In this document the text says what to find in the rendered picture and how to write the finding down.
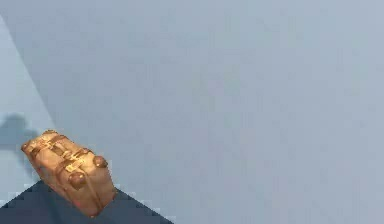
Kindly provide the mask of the brown leather suitcase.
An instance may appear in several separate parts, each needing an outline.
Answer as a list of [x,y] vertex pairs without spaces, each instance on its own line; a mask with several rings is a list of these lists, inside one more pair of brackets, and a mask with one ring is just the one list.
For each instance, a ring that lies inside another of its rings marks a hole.
[[117,194],[107,160],[55,130],[26,141],[21,151],[45,184],[88,217]]

